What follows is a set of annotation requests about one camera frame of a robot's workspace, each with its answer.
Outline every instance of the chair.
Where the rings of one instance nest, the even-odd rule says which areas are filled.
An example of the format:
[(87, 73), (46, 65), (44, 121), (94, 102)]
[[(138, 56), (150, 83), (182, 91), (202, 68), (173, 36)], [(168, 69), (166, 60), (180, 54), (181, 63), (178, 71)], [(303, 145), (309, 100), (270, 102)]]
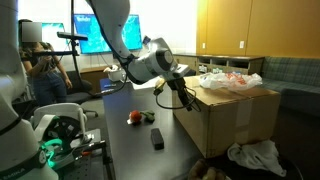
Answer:
[[(92, 90), (92, 84), (89, 81), (81, 79), (81, 82), (79, 82), (77, 71), (67, 71), (67, 74), (72, 82), (72, 88), (67, 89), (67, 103), (81, 105), (93, 98), (93, 95), (89, 93), (89, 91)], [(83, 109), (84, 114), (88, 112), (94, 113), (95, 117), (98, 117), (97, 111)]]

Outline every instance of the floor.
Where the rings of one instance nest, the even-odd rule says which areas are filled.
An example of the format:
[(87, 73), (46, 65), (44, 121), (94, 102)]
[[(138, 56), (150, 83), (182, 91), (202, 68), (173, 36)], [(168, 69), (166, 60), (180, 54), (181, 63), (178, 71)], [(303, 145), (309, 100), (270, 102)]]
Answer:
[[(101, 129), (102, 139), (108, 141), (108, 131), (105, 120), (102, 99), (94, 99), (82, 105), (83, 108), (96, 110), (99, 117), (87, 114), (87, 129)], [(292, 161), (300, 169), (304, 180), (314, 180), (318, 177), (320, 167), (320, 118), (303, 113), (280, 108), (274, 137), (278, 151)]]

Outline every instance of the blue screen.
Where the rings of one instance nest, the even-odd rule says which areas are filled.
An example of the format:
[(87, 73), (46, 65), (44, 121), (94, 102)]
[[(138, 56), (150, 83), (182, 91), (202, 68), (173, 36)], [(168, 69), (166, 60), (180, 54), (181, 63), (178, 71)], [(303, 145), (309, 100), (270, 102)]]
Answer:
[[(87, 41), (79, 41), (82, 54), (111, 52), (101, 35), (100, 26), (94, 14), (75, 14), (74, 23), (77, 34), (88, 36)], [(129, 50), (142, 48), (138, 15), (129, 15), (122, 30), (122, 40)]]
[(55, 51), (65, 51), (68, 40), (59, 38), (57, 32), (65, 32), (63, 23), (42, 23), (42, 41), (50, 43)]

